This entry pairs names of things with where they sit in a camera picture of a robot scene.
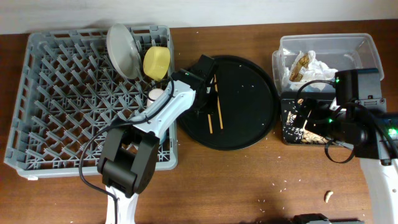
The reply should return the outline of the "wooden chopstick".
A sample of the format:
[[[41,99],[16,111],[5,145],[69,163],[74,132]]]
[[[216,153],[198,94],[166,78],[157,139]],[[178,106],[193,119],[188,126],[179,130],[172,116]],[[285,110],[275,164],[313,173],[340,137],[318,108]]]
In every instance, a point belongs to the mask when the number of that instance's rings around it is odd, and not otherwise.
[[[210,134],[213,134],[213,125],[212,125],[212,120],[211,120],[211,114],[207,114],[207,115],[208,115],[208,125],[209,125]]]
[[[215,91],[217,93],[217,108],[218,108],[218,117],[220,121],[220,129],[223,129],[223,119],[222,119],[222,114],[221,114],[221,106],[220,106],[220,98],[218,94],[218,84],[217,84],[217,78],[216,75],[214,74],[214,84],[215,84]]]

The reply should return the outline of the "food scraps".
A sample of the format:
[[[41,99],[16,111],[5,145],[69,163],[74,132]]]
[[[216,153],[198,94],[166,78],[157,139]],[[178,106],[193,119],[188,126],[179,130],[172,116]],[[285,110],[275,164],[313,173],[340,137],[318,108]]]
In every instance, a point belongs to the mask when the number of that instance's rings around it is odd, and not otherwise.
[[[307,120],[296,110],[293,99],[281,101],[282,136],[286,144],[325,145],[328,140],[306,130]]]

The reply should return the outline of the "white napkin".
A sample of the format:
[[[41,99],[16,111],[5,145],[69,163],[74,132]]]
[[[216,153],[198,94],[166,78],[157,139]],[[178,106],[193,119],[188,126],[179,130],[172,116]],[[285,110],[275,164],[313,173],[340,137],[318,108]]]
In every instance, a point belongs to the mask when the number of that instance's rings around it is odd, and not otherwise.
[[[291,82],[289,80],[290,77],[290,71],[292,67],[295,65],[295,61],[298,59],[299,56],[302,56],[303,54],[308,53],[310,57],[310,62],[308,64],[308,68],[303,68],[301,72],[303,73],[303,78],[301,79],[300,82]],[[290,90],[297,91],[301,86],[304,84],[314,81],[314,80],[324,80],[324,81],[330,81],[335,78],[335,73],[338,71],[335,68],[330,68],[326,63],[317,60],[316,58],[316,53],[313,50],[310,50],[306,53],[300,52],[293,64],[289,67],[284,68],[284,76],[282,79],[282,83],[284,86],[287,86]]]

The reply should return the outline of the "gold coffee stick wrapper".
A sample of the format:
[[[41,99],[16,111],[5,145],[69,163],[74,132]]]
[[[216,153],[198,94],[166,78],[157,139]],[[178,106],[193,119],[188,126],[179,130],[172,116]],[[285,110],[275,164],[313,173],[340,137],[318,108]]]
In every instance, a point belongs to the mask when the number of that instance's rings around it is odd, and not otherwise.
[[[295,61],[295,65],[292,67],[290,71],[289,80],[291,82],[300,82],[303,78],[303,73],[301,70],[303,68],[308,68],[308,64],[310,62],[310,57],[308,53],[299,56],[298,59]]]

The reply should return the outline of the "pink cup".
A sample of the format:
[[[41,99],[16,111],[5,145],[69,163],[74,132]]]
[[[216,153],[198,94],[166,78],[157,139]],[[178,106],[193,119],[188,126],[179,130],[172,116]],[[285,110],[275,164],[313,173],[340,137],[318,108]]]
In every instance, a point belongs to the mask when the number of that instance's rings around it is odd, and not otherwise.
[[[162,94],[163,90],[160,88],[154,88],[152,89],[148,94],[148,99],[147,99],[147,107],[149,107],[156,99],[158,99]]]

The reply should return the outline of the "yellow bowl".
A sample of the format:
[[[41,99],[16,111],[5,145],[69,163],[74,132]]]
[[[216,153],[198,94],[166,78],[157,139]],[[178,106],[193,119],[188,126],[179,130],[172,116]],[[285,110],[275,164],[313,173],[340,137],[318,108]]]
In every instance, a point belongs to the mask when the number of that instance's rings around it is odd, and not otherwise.
[[[155,81],[165,77],[170,66],[171,54],[167,47],[151,47],[144,57],[144,73]]]

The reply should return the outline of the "grey plate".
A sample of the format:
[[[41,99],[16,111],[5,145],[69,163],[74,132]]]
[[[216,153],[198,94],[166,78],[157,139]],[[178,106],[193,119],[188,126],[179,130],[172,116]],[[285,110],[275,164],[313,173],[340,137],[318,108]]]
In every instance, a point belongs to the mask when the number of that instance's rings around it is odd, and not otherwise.
[[[123,24],[108,30],[106,47],[114,69],[124,78],[135,79],[141,72],[141,56],[133,36]]]

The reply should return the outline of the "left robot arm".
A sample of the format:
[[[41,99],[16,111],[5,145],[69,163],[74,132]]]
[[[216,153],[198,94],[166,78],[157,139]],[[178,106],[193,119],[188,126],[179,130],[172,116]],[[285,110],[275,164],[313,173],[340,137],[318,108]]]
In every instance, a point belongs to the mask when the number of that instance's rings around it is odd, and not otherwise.
[[[189,70],[171,74],[167,89],[146,110],[104,129],[106,139],[97,165],[106,186],[107,223],[134,223],[137,199],[155,172],[160,139],[186,111],[207,110],[218,65],[202,55]]]

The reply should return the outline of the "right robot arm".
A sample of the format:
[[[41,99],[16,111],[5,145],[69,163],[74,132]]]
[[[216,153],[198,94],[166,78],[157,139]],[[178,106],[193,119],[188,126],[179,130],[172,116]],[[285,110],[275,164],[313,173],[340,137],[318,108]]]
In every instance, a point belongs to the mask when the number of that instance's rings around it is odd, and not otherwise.
[[[327,81],[335,99],[325,106],[313,98],[295,107],[312,132],[333,143],[351,146],[366,179],[375,223],[397,223],[397,113],[386,111],[379,70],[362,68],[335,73]]]

